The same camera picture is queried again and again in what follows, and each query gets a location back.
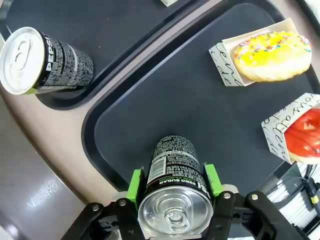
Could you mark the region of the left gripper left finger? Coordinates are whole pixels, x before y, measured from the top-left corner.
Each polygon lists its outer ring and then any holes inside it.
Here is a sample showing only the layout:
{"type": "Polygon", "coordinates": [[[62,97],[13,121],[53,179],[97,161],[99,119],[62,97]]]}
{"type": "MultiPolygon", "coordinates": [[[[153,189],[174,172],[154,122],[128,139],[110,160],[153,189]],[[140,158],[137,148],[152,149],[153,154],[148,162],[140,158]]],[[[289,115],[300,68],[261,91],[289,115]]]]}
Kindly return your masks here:
{"type": "Polygon", "coordinates": [[[128,191],[109,205],[91,202],[63,235],[63,240],[109,240],[119,231],[123,240],[144,240],[138,209],[146,190],[143,169],[133,171],[128,191]]]}

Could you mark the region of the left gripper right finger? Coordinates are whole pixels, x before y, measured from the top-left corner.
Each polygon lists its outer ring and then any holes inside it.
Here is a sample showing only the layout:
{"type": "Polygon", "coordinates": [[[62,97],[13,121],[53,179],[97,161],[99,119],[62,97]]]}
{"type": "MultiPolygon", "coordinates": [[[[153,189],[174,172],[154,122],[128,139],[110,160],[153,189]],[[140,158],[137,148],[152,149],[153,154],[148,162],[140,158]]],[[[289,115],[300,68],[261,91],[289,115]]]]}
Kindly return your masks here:
{"type": "Polygon", "coordinates": [[[204,240],[228,239],[232,224],[244,227],[255,240],[307,240],[261,191],[247,196],[223,190],[213,164],[203,165],[203,177],[209,190],[213,215],[204,240]]]}

